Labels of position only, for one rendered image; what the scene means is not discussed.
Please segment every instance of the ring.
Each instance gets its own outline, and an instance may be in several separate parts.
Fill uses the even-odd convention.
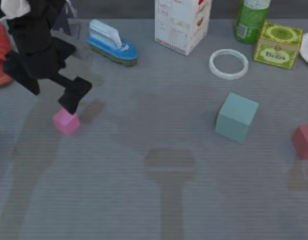
[[[225,73],[220,71],[219,69],[216,68],[214,64],[214,59],[220,55],[232,55],[238,58],[239,60],[242,61],[244,68],[237,73]],[[245,55],[233,49],[220,49],[214,52],[209,59],[209,68],[212,71],[212,73],[217,77],[225,80],[236,80],[243,77],[247,73],[248,67],[249,67],[249,62],[248,59],[245,57]]]

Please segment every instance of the table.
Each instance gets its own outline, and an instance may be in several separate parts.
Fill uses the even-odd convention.
[[[308,123],[308,65],[253,62],[232,20],[212,20],[189,57],[154,43],[153,20],[105,22],[137,46],[139,64],[67,61],[66,76],[94,84],[73,136],[51,121],[62,88],[0,89],[0,240],[308,240],[308,161],[291,144]],[[308,31],[308,20],[275,22]],[[251,61],[242,79],[211,74],[222,48]],[[244,144],[214,130],[229,92],[260,103]]]

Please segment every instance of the red and white carton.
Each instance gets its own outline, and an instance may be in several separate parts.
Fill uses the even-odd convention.
[[[206,36],[212,0],[155,0],[155,41],[188,56]]]

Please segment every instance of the can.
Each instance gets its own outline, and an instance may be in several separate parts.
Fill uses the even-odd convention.
[[[235,37],[246,44],[256,43],[266,20],[271,0],[241,0]]]

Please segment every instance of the box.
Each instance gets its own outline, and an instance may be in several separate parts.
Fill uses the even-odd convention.
[[[298,57],[303,30],[266,22],[258,40],[254,60],[291,69]]]
[[[155,41],[188,56],[206,36],[212,0],[155,0]]]
[[[216,132],[243,143],[258,107],[259,103],[231,92],[218,113]]]
[[[292,142],[299,157],[302,160],[308,160],[308,124],[297,128]]]

